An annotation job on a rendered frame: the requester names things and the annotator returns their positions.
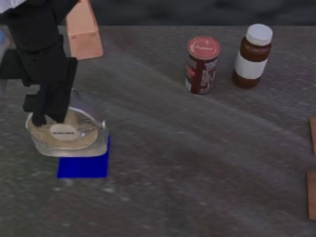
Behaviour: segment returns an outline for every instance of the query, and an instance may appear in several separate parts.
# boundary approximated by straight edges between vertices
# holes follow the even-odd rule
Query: cardboard box
[[[103,47],[90,0],[80,0],[66,17],[72,57],[78,60],[101,57]]]

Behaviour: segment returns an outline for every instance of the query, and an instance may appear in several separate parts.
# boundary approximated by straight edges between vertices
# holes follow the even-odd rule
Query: bottle
[[[251,25],[238,51],[233,81],[242,88],[255,87],[266,67],[272,48],[272,29],[266,25]]]
[[[9,39],[5,32],[0,29],[0,63],[2,62],[3,56],[10,45]],[[0,96],[3,96],[6,90],[7,80],[0,79]]]

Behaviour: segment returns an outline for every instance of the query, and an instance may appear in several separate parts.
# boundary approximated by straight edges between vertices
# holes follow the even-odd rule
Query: table
[[[75,86],[111,130],[107,179],[55,178],[58,160],[38,154],[24,128],[23,99],[36,88],[11,81],[1,236],[315,236],[305,173],[316,169],[316,28],[273,30],[262,81],[244,90],[231,74],[246,27],[100,27],[105,55],[79,63]],[[204,96],[184,87],[186,43],[198,35],[222,46]]]

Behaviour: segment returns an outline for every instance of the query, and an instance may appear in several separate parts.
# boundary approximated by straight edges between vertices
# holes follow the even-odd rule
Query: blue mat
[[[110,137],[108,150],[104,155],[88,158],[60,158],[57,178],[105,178],[108,174],[109,152]]]

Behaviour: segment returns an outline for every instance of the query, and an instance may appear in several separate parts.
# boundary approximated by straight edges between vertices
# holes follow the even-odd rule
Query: can
[[[187,45],[185,86],[193,94],[207,94],[214,87],[221,46],[212,37],[195,37]]]

